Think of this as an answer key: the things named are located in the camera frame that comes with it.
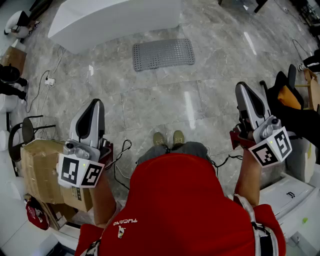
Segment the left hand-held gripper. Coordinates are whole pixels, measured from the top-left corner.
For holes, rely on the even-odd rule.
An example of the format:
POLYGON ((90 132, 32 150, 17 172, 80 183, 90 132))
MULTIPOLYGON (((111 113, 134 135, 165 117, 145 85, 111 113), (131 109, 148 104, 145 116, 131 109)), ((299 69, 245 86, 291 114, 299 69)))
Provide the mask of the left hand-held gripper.
POLYGON ((58 182, 69 188, 94 188, 113 161, 113 144, 100 138, 105 132, 104 104, 93 99, 84 104, 70 123, 69 140, 58 158, 58 182))

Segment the grey rubber floor mat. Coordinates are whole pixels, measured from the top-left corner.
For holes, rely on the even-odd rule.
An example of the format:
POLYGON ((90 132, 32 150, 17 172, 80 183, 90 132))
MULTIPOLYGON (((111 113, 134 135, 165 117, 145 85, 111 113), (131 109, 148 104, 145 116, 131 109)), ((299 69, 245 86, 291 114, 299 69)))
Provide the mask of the grey rubber floor mat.
POLYGON ((187 38, 136 43, 132 47, 132 63, 136 72, 193 65, 195 55, 187 38))

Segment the person's left forearm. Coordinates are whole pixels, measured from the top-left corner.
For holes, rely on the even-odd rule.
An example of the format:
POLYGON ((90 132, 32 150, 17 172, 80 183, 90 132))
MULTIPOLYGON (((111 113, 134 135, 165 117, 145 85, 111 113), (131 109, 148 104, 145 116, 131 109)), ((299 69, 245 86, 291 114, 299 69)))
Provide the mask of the person's left forearm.
POLYGON ((117 209, 105 170, 101 172, 96 186, 90 188, 89 191, 93 205, 94 223, 97 227, 105 228, 117 209))

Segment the white bathtub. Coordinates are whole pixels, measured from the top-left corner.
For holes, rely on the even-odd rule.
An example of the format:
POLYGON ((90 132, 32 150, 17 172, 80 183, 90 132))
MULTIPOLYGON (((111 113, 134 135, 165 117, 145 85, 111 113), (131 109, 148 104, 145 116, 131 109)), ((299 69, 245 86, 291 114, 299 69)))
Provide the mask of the white bathtub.
POLYGON ((78 54, 117 38, 180 23, 182 0, 65 0, 48 38, 78 54))

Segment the orange cushion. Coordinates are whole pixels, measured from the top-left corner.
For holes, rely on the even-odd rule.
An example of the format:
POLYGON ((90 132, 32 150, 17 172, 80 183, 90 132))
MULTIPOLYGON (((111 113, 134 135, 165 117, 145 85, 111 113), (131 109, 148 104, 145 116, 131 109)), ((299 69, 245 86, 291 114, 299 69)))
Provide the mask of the orange cushion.
POLYGON ((301 104, 295 97, 295 95, 290 91, 290 89, 285 85, 278 93, 277 99, 286 107, 300 110, 301 104))

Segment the black office chair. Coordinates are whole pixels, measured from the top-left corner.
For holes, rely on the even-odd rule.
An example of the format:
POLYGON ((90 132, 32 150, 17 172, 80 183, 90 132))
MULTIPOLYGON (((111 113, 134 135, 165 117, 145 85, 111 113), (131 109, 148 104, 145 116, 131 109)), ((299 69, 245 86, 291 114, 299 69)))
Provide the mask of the black office chair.
POLYGON ((299 138, 305 138, 316 148, 320 149, 320 114, 315 110, 304 109, 304 100, 295 88, 297 69, 290 65, 288 74, 278 72, 274 86, 267 88, 264 80, 259 84, 263 86, 271 114, 280 119, 287 131, 293 132, 299 138), (301 104, 301 109, 294 109, 283 105, 278 100, 278 94, 283 86, 287 86, 301 104))

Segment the wooden chair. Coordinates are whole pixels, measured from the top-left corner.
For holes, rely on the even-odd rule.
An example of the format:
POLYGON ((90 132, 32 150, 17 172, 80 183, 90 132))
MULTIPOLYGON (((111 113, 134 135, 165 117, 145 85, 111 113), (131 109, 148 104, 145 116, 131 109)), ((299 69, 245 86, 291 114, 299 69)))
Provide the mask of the wooden chair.
POLYGON ((296 84, 296 88, 307 88, 309 109, 315 111, 320 107, 320 84, 318 83, 317 76, 308 68, 303 70, 306 84, 296 84))

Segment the large taped cardboard box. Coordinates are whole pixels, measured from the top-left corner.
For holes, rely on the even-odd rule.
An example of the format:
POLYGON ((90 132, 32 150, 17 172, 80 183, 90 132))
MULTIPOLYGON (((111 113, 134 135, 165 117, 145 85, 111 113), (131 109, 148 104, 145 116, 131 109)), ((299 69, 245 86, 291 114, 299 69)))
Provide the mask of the large taped cardboard box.
POLYGON ((59 154, 64 142, 35 139, 20 150, 27 192, 43 203, 66 204, 88 212, 93 207, 88 188, 65 188, 58 183, 59 154))

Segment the person's olive left shoe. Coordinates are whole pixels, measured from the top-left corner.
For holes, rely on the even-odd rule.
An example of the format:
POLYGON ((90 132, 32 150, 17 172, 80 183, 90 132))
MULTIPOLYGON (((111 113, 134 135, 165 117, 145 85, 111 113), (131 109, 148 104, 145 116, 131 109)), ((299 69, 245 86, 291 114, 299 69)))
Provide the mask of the person's olive left shoe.
POLYGON ((167 146, 168 145, 168 141, 167 139, 164 137, 164 135, 160 132, 156 132, 153 135, 153 144, 155 146, 167 146))

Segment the person's grey trousers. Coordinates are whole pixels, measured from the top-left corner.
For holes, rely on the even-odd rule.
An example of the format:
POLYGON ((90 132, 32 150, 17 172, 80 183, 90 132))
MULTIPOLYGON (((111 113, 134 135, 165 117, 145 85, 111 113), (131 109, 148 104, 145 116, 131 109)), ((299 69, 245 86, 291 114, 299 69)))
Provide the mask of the person's grey trousers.
POLYGON ((169 148, 166 144, 154 145, 137 160, 136 164, 139 165, 156 157, 173 153, 200 157, 212 163, 212 160, 208 155, 208 150, 202 143, 188 141, 186 143, 178 143, 172 148, 169 148))

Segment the person's olive right shoe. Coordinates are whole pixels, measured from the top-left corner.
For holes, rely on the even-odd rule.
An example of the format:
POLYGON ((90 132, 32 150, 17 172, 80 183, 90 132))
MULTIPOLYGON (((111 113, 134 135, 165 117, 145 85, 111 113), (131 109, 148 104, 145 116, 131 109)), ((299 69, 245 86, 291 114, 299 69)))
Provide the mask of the person's olive right shoe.
POLYGON ((173 145, 180 145, 185 143, 185 136, 181 130, 176 130, 173 133, 173 145))

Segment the dark wooden sink table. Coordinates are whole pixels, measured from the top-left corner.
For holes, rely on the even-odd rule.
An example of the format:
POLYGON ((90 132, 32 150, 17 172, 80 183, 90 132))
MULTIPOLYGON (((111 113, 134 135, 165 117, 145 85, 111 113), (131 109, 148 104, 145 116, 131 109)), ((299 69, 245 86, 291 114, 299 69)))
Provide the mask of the dark wooden sink table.
POLYGON ((236 0, 243 3, 243 7, 250 13, 257 14, 268 0, 236 0))

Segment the small cardboard box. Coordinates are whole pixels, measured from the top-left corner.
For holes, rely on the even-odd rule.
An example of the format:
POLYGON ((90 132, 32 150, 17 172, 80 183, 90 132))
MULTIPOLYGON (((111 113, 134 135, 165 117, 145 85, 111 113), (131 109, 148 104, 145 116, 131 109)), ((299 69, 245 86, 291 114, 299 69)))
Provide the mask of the small cardboard box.
POLYGON ((11 65, 14 68, 17 68, 20 72, 20 75, 23 74, 25 60, 27 53, 10 46, 4 55, 0 59, 0 64, 3 66, 11 65))

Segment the white cabinet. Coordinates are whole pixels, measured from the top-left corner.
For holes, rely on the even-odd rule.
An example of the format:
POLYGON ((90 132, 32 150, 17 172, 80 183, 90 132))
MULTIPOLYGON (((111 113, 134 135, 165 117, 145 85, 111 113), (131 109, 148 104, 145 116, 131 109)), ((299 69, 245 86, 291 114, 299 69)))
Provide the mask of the white cabinet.
POLYGON ((285 240, 309 256, 320 252, 320 189, 286 173, 260 191, 260 204, 271 206, 285 240))

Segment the person's red shirt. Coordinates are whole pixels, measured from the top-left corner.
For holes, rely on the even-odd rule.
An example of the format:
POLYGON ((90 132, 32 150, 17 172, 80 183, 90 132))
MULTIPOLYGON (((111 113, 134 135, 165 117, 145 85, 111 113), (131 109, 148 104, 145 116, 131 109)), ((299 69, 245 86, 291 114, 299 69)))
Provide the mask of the person's red shirt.
POLYGON ((168 153, 136 167, 105 228, 81 227, 75 256, 286 256, 286 241, 270 205, 226 197, 208 160, 168 153))

